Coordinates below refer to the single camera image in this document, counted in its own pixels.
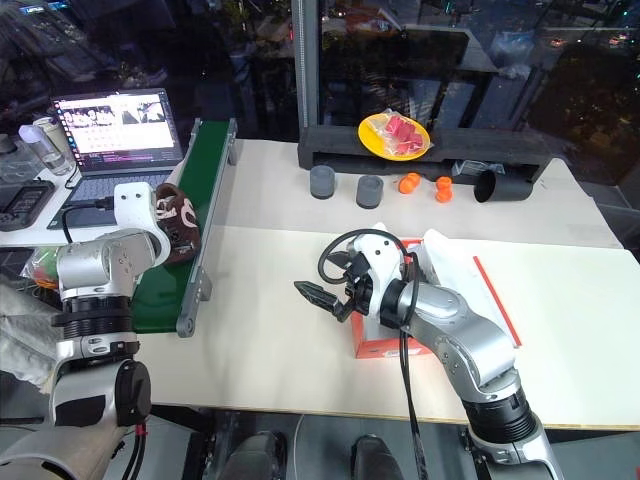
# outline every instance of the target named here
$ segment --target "plastic bag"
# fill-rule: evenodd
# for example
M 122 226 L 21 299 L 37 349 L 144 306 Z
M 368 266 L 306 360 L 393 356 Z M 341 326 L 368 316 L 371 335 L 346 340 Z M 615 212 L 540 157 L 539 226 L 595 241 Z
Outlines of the plastic bag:
M 394 156 L 424 153 L 431 147 L 428 137 L 416 130 L 407 117 L 386 109 L 381 115 L 367 120 L 369 127 L 384 142 L 385 152 Z
M 20 272 L 43 288 L 58 288 L 58 247 L 38 247 Z

